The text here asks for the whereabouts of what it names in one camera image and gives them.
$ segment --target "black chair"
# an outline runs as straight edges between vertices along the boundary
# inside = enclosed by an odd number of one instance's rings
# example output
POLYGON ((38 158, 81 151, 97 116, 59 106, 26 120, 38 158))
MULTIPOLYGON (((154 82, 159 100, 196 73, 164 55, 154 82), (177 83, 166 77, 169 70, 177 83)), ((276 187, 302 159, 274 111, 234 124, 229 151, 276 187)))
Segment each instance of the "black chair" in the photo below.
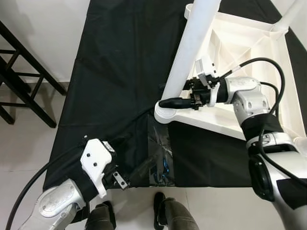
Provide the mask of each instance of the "black chair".
POLYGON ((0 116, 8 123, 14 124, 15 120, 5 111, 2 106, 29 107, 31 108, 48 126, 56 127, 56 122, 34 101, 39 87, 46 79, 60 94, 65 95, 65 89, 56 82, 56 80, 45 70, 44 67, 27 51, 27 49, 17 40, 17 38, 5 27, 0 21, 0 35, 11 44, 15 50, 0 49, 0 54, 12 54, 11 59, 6 62, 0 57, 0 86, 5 83, 24 103, 7 103, 0 102, 0 116), (12 70, 12 66, 18 56, 21 55, 32 65, 38 72, 36 73, 20 73, 12 70), (26 84, 20 76, 35 77, 38 81, 31 91, 31 87, 26 84))

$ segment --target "person's leg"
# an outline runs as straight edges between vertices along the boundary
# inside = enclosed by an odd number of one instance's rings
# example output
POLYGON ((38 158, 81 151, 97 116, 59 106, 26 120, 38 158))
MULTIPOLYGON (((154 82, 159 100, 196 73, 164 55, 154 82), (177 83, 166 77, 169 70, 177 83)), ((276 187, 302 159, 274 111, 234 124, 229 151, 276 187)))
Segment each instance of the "person's leg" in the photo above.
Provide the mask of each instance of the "person's leg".
MULTIPOLYGON (((161 198, 156 199, 156 197, 164 196, 161 194, 156 194, 155 201, 161 200, 161 198)), ((194 218, 186 207, 173 198, 167 198, 160 202, 156 220, 161 225, 167 225, 169 230, 199 230, 194 218)), ((161 230, 163 229, 161 225, 157 226, 155 224, 154 227, 156 230, 161 230)))
POLYGON ((115 228, 115 215, 109 201, 97 205, 85 225, 85 230, 114 230, 115 228))

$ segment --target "black shoe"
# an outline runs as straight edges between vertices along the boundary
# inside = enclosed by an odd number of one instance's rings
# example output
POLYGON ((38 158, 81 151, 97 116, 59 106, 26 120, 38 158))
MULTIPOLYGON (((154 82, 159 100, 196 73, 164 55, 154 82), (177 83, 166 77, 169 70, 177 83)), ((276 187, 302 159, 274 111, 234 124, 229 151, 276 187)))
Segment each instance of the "black shoe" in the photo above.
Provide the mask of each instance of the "black shoe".
POLYGON ((154 229, 156 230, 162 230, 164 228, 163 225, 159 224, 159 219, 160 219, 160 205, 162 204, 162 201, 165 200, 165 195, 161 192, 158 192, 154 195, 154 201, 153 201, 153 211, 154 211, 154 222, 153 226, 154 229))
POLYGON ((116 228, 116 220, 115 220, 115 214, 114 214, 113 206, 112 206, 110 201, 105 201, 103 204, 107 205, 108 208, 109 208, 110 221, 113 225, 113 229, 115 229, 116 228))

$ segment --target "black fabric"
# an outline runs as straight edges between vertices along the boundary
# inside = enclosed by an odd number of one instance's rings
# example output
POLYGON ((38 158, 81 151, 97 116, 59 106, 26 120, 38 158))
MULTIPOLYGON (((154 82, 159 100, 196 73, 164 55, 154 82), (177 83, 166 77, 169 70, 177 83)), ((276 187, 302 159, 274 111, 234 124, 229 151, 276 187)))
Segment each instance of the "black fabric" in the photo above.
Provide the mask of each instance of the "black fabric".
POLYGON ((241 124, 246 141, 259 136, 263 125, 265 125, 264 133, 283 132, 277 117, 269 114, 259 114, 246 119, 241 124))
MULTIPOLYGON (((121 167, 131 172, 147 158, 147 114, 160 99, 191 2, 91 0, 50 159, 84 135, 113 139, 127 133, 127 143, 114 146, 121 167)), ((269 23, 280 18, 270 0, 224 0, 220 11, 269 23)), ((307 55, 291 30, 286 39, 306 125, 307 55)), ((250 186, 243 141, 181 123, 169 125, 169 132, 176 185, 250 186)), ((48 170, 44 189, 67 178, 88 180, 80 165, 53 175, 63 163, 48 170)))
POLYGON ((306 188, 292 179, 278 180, 277 186, 285 203, 292 209, 307 205, 306 188))

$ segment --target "white bracket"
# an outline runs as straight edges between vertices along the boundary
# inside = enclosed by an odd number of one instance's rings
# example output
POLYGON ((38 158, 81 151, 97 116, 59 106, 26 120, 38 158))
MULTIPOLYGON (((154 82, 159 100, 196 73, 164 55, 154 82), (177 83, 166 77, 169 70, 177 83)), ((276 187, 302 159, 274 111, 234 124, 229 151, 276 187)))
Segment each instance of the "white bracket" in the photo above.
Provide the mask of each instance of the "white bracket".
POLYGON ((92 139, 87 142, 80 159, 83 170, 91 178, 100 198, 106 195, 102 178, 105 175, 103 173, 105 166, 112 161, 110 151, 114 150, 106 141, 101 142, 99 139, 92 139))

